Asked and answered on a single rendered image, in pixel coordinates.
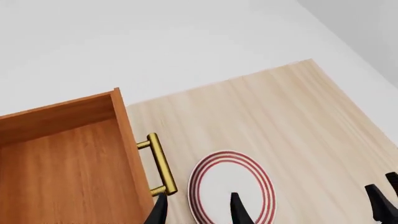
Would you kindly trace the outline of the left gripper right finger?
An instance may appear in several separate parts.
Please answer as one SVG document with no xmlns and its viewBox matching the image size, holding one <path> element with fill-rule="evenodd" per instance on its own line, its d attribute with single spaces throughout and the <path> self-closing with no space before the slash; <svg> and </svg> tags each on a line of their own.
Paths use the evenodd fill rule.
<svg viewBox="0 0 398 224">
<path fill-rule="evenodd" d="M 254 224 L 237 192 L 231 193 L 230 210 L 233 224 Z"/>
</svg>

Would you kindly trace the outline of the white plate with red rings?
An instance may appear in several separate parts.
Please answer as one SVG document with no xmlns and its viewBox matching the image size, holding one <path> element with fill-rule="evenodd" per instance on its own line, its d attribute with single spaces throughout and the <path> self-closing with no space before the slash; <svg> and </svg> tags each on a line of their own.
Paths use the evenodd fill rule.
<svg viewBox="0 0 398 224">
<path fill-rule="evenodd" d="M 271 179 L 258 162 L 236 151 L 213 152 L 193 168 L 187 198 L 196 223 L 233 224 L 233 192 L 255 224 L 273 224 L 277 200 Z"/>
</svg>

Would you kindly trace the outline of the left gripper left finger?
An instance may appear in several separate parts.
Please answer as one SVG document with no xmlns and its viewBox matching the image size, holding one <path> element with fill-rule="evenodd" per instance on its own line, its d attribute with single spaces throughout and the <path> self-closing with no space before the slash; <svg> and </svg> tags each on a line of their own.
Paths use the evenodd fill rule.
<svg viewBox="0 0 398 224">
<path fill-rule="evenodd" d="M 167 209 L 167 195 L 159 194 L 153 209 L 143 224 L 165 224 L 167 218 Z"/>
</svg>

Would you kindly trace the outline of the wooden drawer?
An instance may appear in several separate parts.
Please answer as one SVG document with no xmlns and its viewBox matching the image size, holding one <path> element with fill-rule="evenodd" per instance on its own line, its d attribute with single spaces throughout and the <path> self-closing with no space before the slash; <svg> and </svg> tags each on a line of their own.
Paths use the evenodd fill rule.
<svg viewBox="0 0 398 224">
<path fill-rule="evenodd" d="M 0 116 L 0 224 L 143 224 L 152 206 L 118 88 Z"/>
</svg>

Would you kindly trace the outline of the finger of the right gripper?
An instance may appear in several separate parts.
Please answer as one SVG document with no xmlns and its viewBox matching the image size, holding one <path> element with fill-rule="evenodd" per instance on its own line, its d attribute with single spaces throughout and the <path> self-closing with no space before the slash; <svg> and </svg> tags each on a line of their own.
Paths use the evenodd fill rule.
<svg viewBox="0 0 398 224">
<path fill-rule="evenodd" d="M 393 188 L 395 194 L 398 196 L 398 173 L 390 172 L 387 173 L 385 176 L 391 187 Z"/>
<path fill-rule="evenodd" d="M 373 219 L 381 224 L 397 224 L 397 208 L 375 184 L 364 187 L 371 203 Z"/>
</svg>

